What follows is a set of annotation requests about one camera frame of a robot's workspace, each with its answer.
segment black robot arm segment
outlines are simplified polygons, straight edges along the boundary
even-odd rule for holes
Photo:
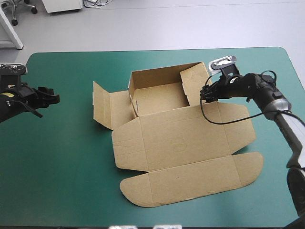
[[[59,103],[59,95],[54,95],[53,89],[34,89],[22,83],[21,75],[26,73],[27,68],[22,64],[0,63],[0,122],[22,112],[42,117],[36,109]]]
[[[305,217],[305,123],[291,113],[291,104],[276,87],[276,74],[273,71],[269,71],[273,77],[266,72],[242,76],[235,62],[234,56],[210,62],[211,74],[221,73],[221,76],[217,82],[203,86],[201,100],[210,103],[233,97],[245,97],[247,102],[253,99],[261,114],[276,122],[293,152],[287,163],[290,168],[287,183],[298,215]]]

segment cardboard box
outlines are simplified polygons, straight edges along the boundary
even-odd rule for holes
[[[128,91],[93,83],[94,119],[114,130],[116,166],[148,173],[121,182],[134,204],[156,207],[246,186],[261,172],[257,153],[232,156],[255,140],[251,120],[213,125],[199,106],[208,78],[202,62],[132,72]],[[226,122],[248,116],[245,106],[204,104]]]

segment gray floor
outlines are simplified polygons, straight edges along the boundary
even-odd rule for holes
[[[305,0],[113,0],[55,15],[32,3],[38,14],[21,10],[14,27],[24,49],[0,49],[0,62],[26,63],[35,52],[280,46],[305,85]]]

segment green tabletop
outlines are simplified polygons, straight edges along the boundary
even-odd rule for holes
[[[264,155],[262,173],[249,186],[156,208],[136,206],[120,192],[120,181],[140,172],[115,166],[111,131],[92,119],[92,82],[109,92],[126,90],[133,70],[208,63],[225,55],[237,57],[242,74],[274,70],[293,112],[305,119],[305,93],[282,48],[32,55],[23,81],[54,88],[61,102],[40,109],[42,119],[23,113],[0,124],[0,225],[254,227],[296,219],[285,168],[292,152],[276,124],[263,116],[253,119],[257,139],[239,151]],[[259,112],[244,98],[226,102]]]

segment cardboard flap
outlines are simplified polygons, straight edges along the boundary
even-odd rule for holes
[[[93,119],[112,130],[110,93],[93,82]]]
[[[190,106],[200,104],[200,90],[209,78],[209,74],[203,62],[180,72],[184,93],[187,96]]]
[[[247,107],[238,104],[217,103],[222,122],[248,117]],[[251,119],[223,125],[231,154],[247,146],[256,139]]]
[[[133,119],[112,132],[115,164],[118,168],[148,171],[140,120]]]
[[[236,104],[205,104],[207,116],[216,122],[235,119],[246,107]],[[112,133],[117,167],[153,171],[213,158],[229,156],[255,140],[251,121],[232,125],[207,122],[200,106],[144,115],[117,128]]]
[[[225,156],[124,179],[124,196],[141,207],[156,207],[244,187],[263,167],[258,152]]]
[[[109,93],[93,82],[93,118],[111,130],[133,120],[128,91]]]

